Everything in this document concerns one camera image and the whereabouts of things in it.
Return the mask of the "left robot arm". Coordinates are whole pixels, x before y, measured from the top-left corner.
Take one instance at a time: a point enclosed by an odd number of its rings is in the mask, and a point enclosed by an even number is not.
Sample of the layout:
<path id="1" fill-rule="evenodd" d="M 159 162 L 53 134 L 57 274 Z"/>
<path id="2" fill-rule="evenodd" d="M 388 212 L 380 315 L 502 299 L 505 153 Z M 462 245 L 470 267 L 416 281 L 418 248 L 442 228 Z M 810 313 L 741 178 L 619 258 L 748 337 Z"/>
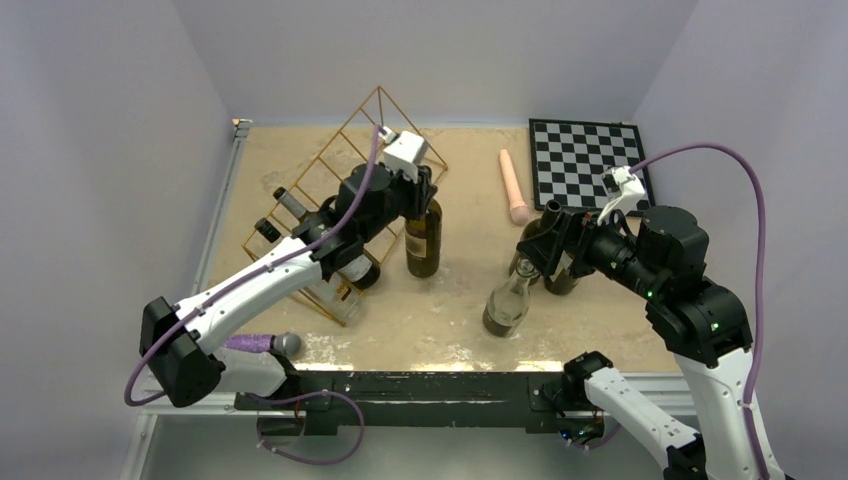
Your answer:
<path id="1" fill-rule="evenodd" d="M 125 387 L 125 403 L 141 406 L 165 397 L 174 407 L 188 407 L 217 390 L 231 390 L 228 382 L 236 379 L 243 382 L 239 391 L 260 395 L 272 408 L 292 405 L 298 382 L 281 361 L 247 352 L 230 360 L 226 341 L 279 300 L 330 279 L 398 219 L 422 217 L 437 191 L 427 165 L 361 164 L 315 216 L 252 264 L 176 303 L 162 296 L 149 301 L 141 317 L 141 360 Z M 161 390 L 136 399 L 142 368 Z"/>

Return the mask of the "black white chessboard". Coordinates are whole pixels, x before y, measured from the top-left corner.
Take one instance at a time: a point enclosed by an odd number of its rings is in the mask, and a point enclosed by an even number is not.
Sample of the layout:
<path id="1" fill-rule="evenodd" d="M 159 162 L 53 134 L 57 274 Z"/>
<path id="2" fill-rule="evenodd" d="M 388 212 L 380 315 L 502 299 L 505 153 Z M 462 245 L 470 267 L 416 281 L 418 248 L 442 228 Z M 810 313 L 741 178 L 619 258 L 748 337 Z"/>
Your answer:
<path id="1" fill-rule="evenodd" d="M 631 123 L 531 118 L 528 132 L 537 210 L 550 200 L 600 209 L 608 200 L 602 174 L 645 159 L 639 128 Z"/>

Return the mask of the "purple glitter microphone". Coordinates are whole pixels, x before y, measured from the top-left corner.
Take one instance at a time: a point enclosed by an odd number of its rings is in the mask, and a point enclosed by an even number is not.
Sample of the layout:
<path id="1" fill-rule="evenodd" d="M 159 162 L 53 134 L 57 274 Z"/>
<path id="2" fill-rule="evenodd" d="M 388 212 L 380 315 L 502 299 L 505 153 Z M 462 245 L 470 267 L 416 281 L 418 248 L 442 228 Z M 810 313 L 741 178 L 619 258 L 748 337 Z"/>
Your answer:
<path id="1" fill-rule="evenodd" d="M 227 339 L 223 348 L 248 353 L 270 353 L 277 357 L 295 358 L 303 347 L 299 335 L 293 332 L 282 334 L 236 334 Z"/>

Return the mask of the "clear glass liquor bottle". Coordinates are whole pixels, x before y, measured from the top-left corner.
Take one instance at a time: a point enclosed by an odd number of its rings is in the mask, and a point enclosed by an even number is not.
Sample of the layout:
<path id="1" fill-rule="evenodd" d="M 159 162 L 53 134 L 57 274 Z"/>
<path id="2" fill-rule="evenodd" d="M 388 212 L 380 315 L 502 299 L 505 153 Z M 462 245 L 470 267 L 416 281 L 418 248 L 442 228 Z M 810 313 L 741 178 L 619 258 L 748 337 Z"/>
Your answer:
<path id="1" fill-rule="evenodd" d="M 244 249 L 253 260 L 258 260 L 268 255 L 284 238 L 285 235 L 275 223 L 262 217 L 254 224 L 254 233 L 245 243 Z M 328 280 L 321 280 L 300 290 L 296 299 L 342 326 L 346 325 L 359 307 L 359 296 L 336 273 Z"/>

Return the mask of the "dark green bottle right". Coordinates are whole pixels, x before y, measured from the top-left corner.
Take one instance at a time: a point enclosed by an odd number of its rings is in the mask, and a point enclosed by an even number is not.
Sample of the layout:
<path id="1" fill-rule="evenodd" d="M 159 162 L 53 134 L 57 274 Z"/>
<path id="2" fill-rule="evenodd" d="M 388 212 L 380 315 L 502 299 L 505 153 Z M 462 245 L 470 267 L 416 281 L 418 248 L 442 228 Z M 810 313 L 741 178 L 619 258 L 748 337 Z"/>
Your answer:
<path id="1" fill-rule="evenodd" d="M 563 253 L 553 275 L 544 279 L 545 289 L 554 295 L 565 296 L 579 284 L 580 278 L 572 275 L 572 258 Z"/>

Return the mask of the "dark green wine bottle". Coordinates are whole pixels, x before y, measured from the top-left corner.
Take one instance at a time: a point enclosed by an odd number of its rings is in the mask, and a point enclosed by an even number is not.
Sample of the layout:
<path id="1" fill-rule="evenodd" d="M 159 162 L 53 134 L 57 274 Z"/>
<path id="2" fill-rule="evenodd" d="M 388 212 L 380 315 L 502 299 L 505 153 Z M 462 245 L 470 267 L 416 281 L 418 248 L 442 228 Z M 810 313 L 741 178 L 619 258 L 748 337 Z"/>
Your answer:
<path id="1" fill-rule="evenodd" d="M 317 216 L 316 211 L 309 211 L 285 187 L 278 187 L 272 194 L 274 199 L 295 217 L 299 223 Z M 380 266 L 368 253 L 359 255 L 338 270 L 357 289 L 364 290 L 373 286 L 381 275 Z"/>

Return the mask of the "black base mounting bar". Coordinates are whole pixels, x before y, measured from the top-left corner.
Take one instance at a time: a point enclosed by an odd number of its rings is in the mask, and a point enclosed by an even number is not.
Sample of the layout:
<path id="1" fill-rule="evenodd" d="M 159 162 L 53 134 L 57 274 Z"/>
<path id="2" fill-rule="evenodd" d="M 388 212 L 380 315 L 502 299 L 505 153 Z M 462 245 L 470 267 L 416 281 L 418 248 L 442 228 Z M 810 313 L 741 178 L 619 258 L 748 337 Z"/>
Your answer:
<path id="1" fill-rule="evenodd" d="M 341 427 L 521 428 L 592 444 L 614 432 L 601 408 L 559 372 L 302 371 L 271 403 L 236 396 L 268 436 Z"/>

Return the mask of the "dark green bottle rear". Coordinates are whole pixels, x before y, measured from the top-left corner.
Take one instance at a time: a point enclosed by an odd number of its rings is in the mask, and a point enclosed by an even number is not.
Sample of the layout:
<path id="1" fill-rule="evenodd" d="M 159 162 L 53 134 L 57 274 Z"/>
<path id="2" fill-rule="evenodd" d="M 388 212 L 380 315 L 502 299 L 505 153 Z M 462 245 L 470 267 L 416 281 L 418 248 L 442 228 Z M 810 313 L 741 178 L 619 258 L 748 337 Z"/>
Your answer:
<path id="1" fill-rule="evenodd" d="M 546 228 L 554 225 L 558 216 L 562 212 L 562 204 L 556 200 L 550 200 L 546 203 L 541 217 L 530 221 L 523 229 L 519 242 L 536 236 L 543 232 Z M 515 251 L 512 260 L 509 264 L 508 274 L 512 275 L 517 267 L 519 260 L 523 258 L 523 254 Z"/>

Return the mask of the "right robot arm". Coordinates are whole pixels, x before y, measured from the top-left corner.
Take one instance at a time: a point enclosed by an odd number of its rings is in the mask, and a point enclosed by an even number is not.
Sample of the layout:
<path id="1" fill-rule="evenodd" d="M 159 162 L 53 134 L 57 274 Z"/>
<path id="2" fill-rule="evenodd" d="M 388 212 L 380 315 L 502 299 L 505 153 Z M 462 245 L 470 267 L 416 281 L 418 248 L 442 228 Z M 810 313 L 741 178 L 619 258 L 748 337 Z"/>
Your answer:
<path id="1" fill-rule="evenodd" d="M 561 392 L 569 404 L 613 416 L 666 479 L 781 479 L 749 387 L 748 316 L 732 291 L 706 276 L 708 245 L 691 213 L 656 206 L 644 212 L 636 234 L 601 223 L 595 211 L 566 210 L 516 249 L 542 275 L 568 257 L 572 277 L 602 273 L 642 298 L 648 322 L 684 376 L 699 425 L 676 422 L 597 352 L 566 363 Z"/>

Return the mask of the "clear brown-tinted bottle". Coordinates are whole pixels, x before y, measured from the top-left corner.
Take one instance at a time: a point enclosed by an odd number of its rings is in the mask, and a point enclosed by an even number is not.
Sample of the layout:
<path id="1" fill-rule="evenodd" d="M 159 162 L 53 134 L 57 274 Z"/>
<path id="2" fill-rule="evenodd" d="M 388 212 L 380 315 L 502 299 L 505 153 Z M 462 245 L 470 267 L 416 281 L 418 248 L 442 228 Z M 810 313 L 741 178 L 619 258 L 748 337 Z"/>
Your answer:
<path id="1" fill-rule="evenodd" d="M 486 330 L 497 337 L 514 334 L 523 322 L 530 306 L 530 284 L 538 276 L 532 263 L 521 258 L 510 277 L 490 293 L 482 322 Z"/>

